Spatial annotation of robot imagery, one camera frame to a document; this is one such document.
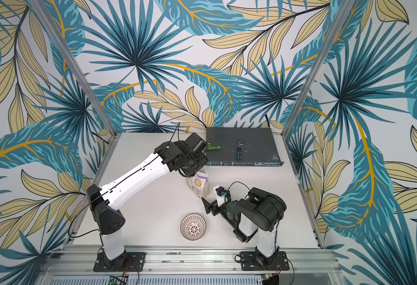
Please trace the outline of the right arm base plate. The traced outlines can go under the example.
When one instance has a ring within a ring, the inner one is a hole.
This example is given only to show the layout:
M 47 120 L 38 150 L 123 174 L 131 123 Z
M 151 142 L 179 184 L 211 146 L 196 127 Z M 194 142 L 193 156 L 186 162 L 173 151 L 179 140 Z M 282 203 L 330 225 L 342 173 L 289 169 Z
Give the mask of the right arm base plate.
M 242 271 L 288 271 L 290 269 L 287 255 L 277 251 L 270 257 L 264 257 L 257 251 L 242 251 L 236 255 Z

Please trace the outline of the patterned breakfast bowl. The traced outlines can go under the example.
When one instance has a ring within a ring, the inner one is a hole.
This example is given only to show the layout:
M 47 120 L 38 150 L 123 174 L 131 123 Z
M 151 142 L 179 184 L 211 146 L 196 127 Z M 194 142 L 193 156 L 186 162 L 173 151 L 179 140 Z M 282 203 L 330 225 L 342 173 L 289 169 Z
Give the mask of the patterned breakfast bowl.
M 189 214 L 183 218 L 180 225 L 181 234 L 189 241 L 203 237 L 207 229 L 205 219 L 199 214 Z

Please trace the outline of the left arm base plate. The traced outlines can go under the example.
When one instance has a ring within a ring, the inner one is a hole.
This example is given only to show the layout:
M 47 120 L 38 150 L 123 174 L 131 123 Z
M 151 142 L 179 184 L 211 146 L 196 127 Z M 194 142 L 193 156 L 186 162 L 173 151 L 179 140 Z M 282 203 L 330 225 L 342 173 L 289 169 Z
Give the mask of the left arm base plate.
M 124 252 L 114 260 L 109 260 L 104 252 L 99 252 L 93 271 L 96 273 L 110 272 L 142 272 L 145 252 Z

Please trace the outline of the oatmeal bag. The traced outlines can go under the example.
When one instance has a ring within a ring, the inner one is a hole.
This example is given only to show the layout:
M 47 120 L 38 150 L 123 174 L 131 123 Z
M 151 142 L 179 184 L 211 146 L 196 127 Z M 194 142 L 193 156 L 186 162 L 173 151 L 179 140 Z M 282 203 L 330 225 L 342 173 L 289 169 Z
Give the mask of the oatmeal bag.
M 202 167 L 194 176 L 187 178 L 187 186 L 199 198 L 209 196 L 208 174 L 205 167 Z

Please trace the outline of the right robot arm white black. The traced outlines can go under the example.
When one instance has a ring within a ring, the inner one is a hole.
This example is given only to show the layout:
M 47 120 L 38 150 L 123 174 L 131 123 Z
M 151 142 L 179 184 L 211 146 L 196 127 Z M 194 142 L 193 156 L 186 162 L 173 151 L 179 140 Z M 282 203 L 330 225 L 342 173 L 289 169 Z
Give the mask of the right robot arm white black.
M 279 253 L 277 228 L 287 209 L 285 202 L 258 188 L 251 188 L 246 198 L 240 200 L 232 200 L 230 191 L 222 186 L 214 191 L 215 201 L 201 199 L 206 213 L 220 214 L 241 242 L 248 243 L 257 234 L 256 263 L 263 268 L 272 265 Z

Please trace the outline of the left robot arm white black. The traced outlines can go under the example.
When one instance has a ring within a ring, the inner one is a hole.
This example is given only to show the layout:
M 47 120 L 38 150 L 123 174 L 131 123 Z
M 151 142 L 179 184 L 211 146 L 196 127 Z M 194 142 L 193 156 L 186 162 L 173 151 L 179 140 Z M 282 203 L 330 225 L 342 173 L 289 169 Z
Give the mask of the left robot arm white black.
M 120 208 L 131 197 L 156 179 L 173 171 L 192 178 L 208 162 L 208 143 L 192 133 L 186 140 L 166 141 L 154 149 L 143 162 L 123 176 L 104 185 L 91 185 L 87 190 L 89 207 L 98 225 L 104 257 L 110 261 L 126 258 L 121 228 L 125 218 Z

